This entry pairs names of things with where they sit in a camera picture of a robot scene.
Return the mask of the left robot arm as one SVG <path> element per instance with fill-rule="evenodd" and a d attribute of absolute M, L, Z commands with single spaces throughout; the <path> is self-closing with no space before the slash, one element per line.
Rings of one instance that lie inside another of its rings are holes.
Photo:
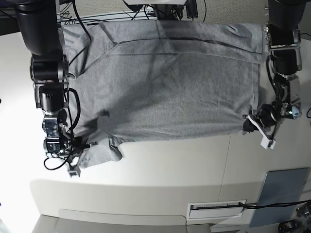
<path fill-rule="evenodd" d="M 254 112 L 244 115 L 245 132 L 259 131 L 261 146 L 273 149 L 275 134 L 285 119 L 301 116 L 300 81 L 302 69 L 300 52 L 302 20 L 307 1 L 267 1 L 264 33 L 268 56 L 265 61 L 269 82 L 275 94 L 270 104 L 261 104 Z"/>

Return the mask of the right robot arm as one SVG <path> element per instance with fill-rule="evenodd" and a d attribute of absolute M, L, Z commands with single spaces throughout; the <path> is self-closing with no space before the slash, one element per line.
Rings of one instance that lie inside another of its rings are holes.
<path fill-rule="evenodd" d="M 34 83 L 35 104 L 44 113 L 42 129 L 46 159 L 59 159 L 68 174 L 80 176 L 73 161 L 91 143 L 74 135 L 81 116 L 76 90 L 69 86 L 69 65 L 57 0 L 14 0 L 14 10 L 26 48 L 30 51 L 30 76 Z"/>

